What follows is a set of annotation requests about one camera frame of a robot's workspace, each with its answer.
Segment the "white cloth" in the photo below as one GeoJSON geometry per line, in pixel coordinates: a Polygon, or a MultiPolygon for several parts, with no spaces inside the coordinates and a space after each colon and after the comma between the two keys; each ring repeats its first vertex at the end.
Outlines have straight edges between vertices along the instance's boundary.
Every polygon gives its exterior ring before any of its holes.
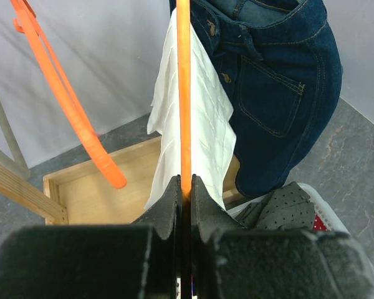
{"type": "MultiPolygon", "coordinates": [[[[224,209],[223,179],[236,143],[236,135],[228,123],[233,107],[204,47],[193,27],[190,28],[191,172],[202,178],[209,195],[224,209]]],[[[176,10],[166,34],[151,105],[147,132],[159,132],[162,141],[146,209],[163,195],[171,177],[181,173],[176,10]]]]}

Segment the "red fabric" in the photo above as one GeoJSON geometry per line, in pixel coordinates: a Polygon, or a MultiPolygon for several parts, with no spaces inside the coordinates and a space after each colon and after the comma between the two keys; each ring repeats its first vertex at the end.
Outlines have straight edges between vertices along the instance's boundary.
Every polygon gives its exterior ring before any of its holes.
{"type": "Polygon", "coordinates": [[[326,226],[318,215],[316,215],[314,219],[313,230],[327,230],[326,226]]]}

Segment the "wooden crate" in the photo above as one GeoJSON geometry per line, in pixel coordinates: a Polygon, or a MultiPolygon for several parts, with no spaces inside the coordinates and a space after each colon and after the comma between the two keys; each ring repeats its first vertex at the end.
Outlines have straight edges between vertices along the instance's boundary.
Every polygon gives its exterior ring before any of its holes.
{"type": "MultiPolygon", "coordinates": [[[[125,188],[114,189],[92,161],[44,176],[44,194],[64,208],[67,221],[46,218],[47,224],[127,224],[144,213],[160,155],[160,138],[111,154],[128,179],[125,188]]],[[[223,198],[229,203],[241,197],[234,178],[239,168],[233,158],[224,180],[223,198]]]]}

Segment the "marble floor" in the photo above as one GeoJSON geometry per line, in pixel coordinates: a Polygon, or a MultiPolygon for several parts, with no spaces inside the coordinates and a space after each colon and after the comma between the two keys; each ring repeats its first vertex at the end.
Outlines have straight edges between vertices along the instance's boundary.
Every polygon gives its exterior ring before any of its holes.
{"type": "MultiPolygon", "coordinates": [[[[109,152],[154,137],[146,135],[143,116],[100,137],[109,152]]],[[[31,169],[29,182],[42,189],[47,173],[88,160],[81,146],[31,169]]],[[[313,186],[331,205],[374,265],[374,125],[340,101],[310,154],[293,169],[289,181],[313,186]]],[[[26,225],[44,224],[39,216],[0,195],[0,244],[26,225]]]]}

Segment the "denim jeans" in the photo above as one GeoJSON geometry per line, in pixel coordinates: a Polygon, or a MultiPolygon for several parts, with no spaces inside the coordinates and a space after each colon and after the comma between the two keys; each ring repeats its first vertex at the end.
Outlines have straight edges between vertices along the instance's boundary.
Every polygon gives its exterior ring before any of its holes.
{"type": "Polygon", "coordinates": [[[192,0],[191,23],[234,108],[238,191],[257,197],[281,187],[340,95],[322,0],[192,0]]]}

